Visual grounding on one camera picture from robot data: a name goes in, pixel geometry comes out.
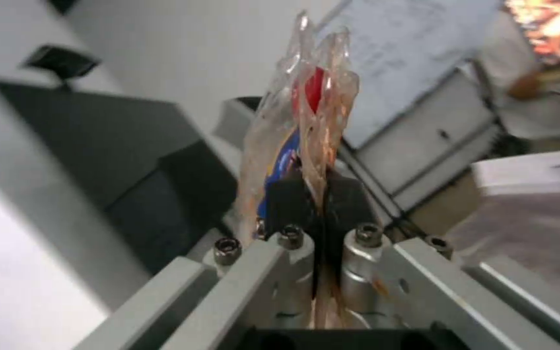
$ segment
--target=red object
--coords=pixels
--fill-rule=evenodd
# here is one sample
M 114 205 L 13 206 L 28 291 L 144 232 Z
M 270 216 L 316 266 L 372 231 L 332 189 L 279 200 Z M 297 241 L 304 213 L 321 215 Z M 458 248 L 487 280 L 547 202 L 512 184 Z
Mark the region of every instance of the red object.
M 321 100 L 321 86 L 323 85 L 324 73 L 325 71 L 323 69 L 317 67 L 317 69 L 315 69 L 315 73 L 308 79 L 304 86 L 306 100 L 308 101 L 308 105 L 313 110 L 313 113 L 317 113 L 318 104 Z M 299 94 L 297 82 L 295 82 L 295 84 L 293 85 L 291 100 L 291 102 L 293 103 L 293 115 L 297 117 L 299 109 Z

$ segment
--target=metal plate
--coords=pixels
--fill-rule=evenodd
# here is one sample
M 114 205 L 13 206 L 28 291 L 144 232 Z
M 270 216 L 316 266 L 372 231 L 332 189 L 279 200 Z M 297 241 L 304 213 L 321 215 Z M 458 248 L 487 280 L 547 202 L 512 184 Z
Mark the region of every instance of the metal plate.
M 216 281 L 211 269 L 178 257 L 75 349 L 157 349 Z
M 482 262 L 470 272 L 509 306 L 560 341 L 560 290 L 505 256 Z
M 254 241 L 162 349 L 233 349 L 249 328 L 274 327 L 289 268 L 286 250 Z
M 420 239 L 382 253 L 374 285 L 412 328 L 437 321 L 474 350 L 560 345 Z

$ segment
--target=food package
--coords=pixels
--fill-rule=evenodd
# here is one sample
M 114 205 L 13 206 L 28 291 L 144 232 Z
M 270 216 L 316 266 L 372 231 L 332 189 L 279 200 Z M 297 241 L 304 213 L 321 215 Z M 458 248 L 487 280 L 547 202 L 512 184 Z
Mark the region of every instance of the food package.
M 300 13 L 244 140 L 236 201 L 244 245 L 257 217 L 266 215 L 266 185 L 295 167 L 321 210 L 326 169 L 334 164 L 358 86 L 349 71 L 349 31 L 330 33 L 317 46 L 313 24 Z

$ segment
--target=machine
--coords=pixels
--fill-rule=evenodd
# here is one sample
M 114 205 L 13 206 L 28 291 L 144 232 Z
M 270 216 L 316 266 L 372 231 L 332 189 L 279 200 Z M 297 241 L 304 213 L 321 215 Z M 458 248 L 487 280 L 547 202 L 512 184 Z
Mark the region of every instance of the machine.
M 247 248 L 174 259 L 76 349 L 560 349 L 556 288 L 504 256 L 460 267 L 442 238 L 393 237 L 360 221 L 357 181 L 329 180 L 322 213 L 292 202 L 300 177 L 272 184 Z M 338 329 L 313 328 L 332 296 Z

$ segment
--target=metal bolt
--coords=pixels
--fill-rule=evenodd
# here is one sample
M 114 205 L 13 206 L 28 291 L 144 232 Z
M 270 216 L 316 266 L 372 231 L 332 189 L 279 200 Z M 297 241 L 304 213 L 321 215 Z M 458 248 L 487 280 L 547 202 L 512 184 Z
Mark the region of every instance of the metal bolt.
M 288 250 L 301 248 L 304 244 L 304 230 L 297 225 L 285 226 L 278 235 L 278 244 Z
M 384 230 L 376 224 L 359 224 L 356 227 L 356 243 L 364 248 L 381 246 L 383 235 Z
M 265 235 L 265 220 L 262 217 L 257 217 L 254 239 L 265 241 Z
M 425 243 L 435 249 L 436 252 L 440 253 L 440 255 L 446 259 L 450 260 L 453 257 L 453 247 L 446 240 L 440 237 L 427 236 L 425 237 Z
M 224 237 L 215 241 L 213 259 L 222 266 L 234 264 L 241 256 L 242 247 L 238 239 Z

